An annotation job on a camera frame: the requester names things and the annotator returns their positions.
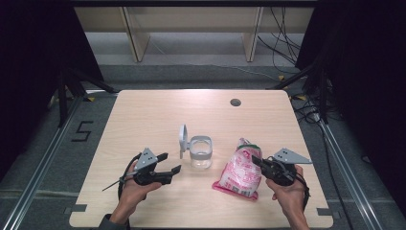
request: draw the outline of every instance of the table top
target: table top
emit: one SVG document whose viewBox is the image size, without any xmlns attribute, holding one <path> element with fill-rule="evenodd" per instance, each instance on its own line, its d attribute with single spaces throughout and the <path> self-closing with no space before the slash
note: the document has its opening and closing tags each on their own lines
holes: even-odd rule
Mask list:
<svg viewBox="0 0 406 230">
<path fill-rule="evenodd" d="M 239 99 L 240 106 L 231 105 Z M 213 164 L 207 170 L 192 168 L 189 153 L 180 159 L 179 129 L 185 124 L 189 139 L 207 135 L 213 141 Z M 125 90 L 120 92 L 81 188 L 74 212 L 74 227 L 98 226 L 118 203 L 117 185 L 102 192 L 123 174 L 126 165 L 144 148 L 167 160 L 156 171 L 182 165 L 171 184 L 148 194 L 130 218 L 140 228 L 273 228 L 288 227 L 273 192 L 264 183 L 259 198 L 227 195 L 212 189 L 244 137 L 261 147 L 263 157 L 282 148 L 310 158 L 290 101 L 281 90 Z M 318 216 L 328 208 L 313 165 L 302 165 L 311 198 L 305 209 L 310 227 L 328 228 L 331 216 Z"/>
</svg>

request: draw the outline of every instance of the snack bag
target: snack bag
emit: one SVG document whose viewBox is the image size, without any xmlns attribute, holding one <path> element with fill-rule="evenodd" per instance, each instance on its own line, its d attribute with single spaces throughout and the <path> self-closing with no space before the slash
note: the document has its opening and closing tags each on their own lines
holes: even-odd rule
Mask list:
<svg viewBox="0 0 406 230">
<path fill-rule="evenodd" d="M 260 148 L 240 138 L 233 157 L 224 168 L 220 180 L 216 181 L 212 188 L 230 195 L 258 199 L 257 188 L 261 172 L 260 167 L 252 162 L 252 155 L 261 159 Z"/>
</svg>

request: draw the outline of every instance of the pink bag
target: pink bag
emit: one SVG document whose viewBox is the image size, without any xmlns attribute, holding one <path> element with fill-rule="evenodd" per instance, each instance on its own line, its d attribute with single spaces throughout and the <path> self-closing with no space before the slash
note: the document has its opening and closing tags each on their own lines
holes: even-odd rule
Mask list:
<svg viewBox="0 0 406 230">
<path fill-rule="evenodd" d="M 252 162 L 252 155 L 261 159 L 260 148 L 240 138 L 233 157 L 224 168 L 220 180 L 216 181 L 212 188 L 226 194 L 257 200 L 261 172 L 260 167 Z"/>
</svg>

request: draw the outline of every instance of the human hand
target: human hand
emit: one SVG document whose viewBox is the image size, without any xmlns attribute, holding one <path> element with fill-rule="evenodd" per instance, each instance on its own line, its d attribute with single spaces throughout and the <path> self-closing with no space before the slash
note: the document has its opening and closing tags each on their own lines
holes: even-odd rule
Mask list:
<svg viewBox="0 0 406 230">
<path fill-rule="evenodd" d="M 128 170 L 129 173 L 132 173 L 134 171 L 134 167 L 137 164 L 137 161 L 138 160 L 132 163 L 131 167 Z M 125 178 L 125 184 L 122 196 L 119 200 L 119 204 L 112 213 L 110 221 L 119 224 L 125 224 L 129 216 L 131 216 L 135 212 L 138 203 L 140 203 L 147 197 L 147 193 L 157 190 L 161 186 L 162 184 L 159 182 L 153 182 L 151 184 L 142 186 L 134 181 L 132 175 L 127 176 Z"/>
<path fill-rule="evenodd" d="M 304 175 L 302 167 L 295 165 L 296 171 Z M 290 186 L 281 186 L 272 179 L 266 179 L 266 184 L 274 191 L 273 200 L 277 200 L 292 229 L 308 229 L 304 214 L 305 186 L 297 179 Z"/>
</svg>

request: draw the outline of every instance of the black strap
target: black strap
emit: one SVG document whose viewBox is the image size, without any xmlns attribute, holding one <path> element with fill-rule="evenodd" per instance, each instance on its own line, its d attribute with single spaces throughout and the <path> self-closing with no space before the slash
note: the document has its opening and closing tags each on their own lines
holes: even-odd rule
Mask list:
<svg viewBox="0 0 406 230">
<path fill-rule="evenodd" d="M 304 185 L 304 210 L 307 205 L 308 199 L 310 198 L 310 189 L 307 187 L 307 183 L 302 175 L 296 172 L 296 179 L 298 179 Z"/>
<path fill-rule="evenodd" d="M 119 200 L 120 197 L 122 197 L 122 193 L 123 193 L 123 188 L 124 188 L 124 184 L 125 184 L 125 177 L 127 175 L 127 172 L 129 170 L 129 168 L 131 167 L 132 163 L 134 163 L 135 160 L 139 159 L 141 156 L 141 153 L 136 155 L 134 158 L 131 159 L 131 161 L 128 163 L 127 167 L 125 168 L 124 174 L 122 177 L 120 177 L 119 181 L 119 191 L 118 191 L 118 196 L 119 196 Z M 131 226 L 129 225 L 129 219 L 125 222 L 125 228 L 126 230 L 130 230 Z"/>
</svg>

